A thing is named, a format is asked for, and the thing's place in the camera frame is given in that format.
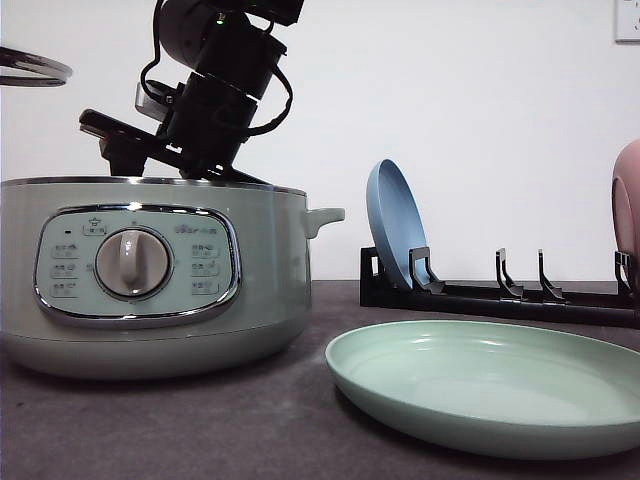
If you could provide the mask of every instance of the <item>control panel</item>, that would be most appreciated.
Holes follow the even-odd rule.
[[[53,216],[41,233],[34,287],[58,318],[144,327],[163,317],[193,321],[233,298],[239,279],[235,232],[221,213],[132,203]]]

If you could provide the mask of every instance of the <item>control knob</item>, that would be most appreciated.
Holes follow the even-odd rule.
[[[170,256],[164,242],[153,233],[127,229],[113,234],[96,256],[96,274],[117,297],[134,298],[154,292],[169,272]]]

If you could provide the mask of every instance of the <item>electrical outlet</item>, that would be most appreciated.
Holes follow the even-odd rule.
[[[640,0],[616,0],[616,42],[640,43]]]

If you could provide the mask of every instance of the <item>pink bowl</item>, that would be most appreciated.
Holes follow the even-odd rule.
[[[640,140],[627,145],[613,169],[613,225],[618,250],[640,258]],[[640,285],[640,274],[636,275]]]

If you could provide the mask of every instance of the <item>blue plate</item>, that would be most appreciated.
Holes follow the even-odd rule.
[[[401,290],[411,290],[409,250],[427,246],[418,207],[398,166],[391,160],[378,163],[367,182],[367,214],[371,235],[389,279]],[[416,275],[429,282],[424,262]]]

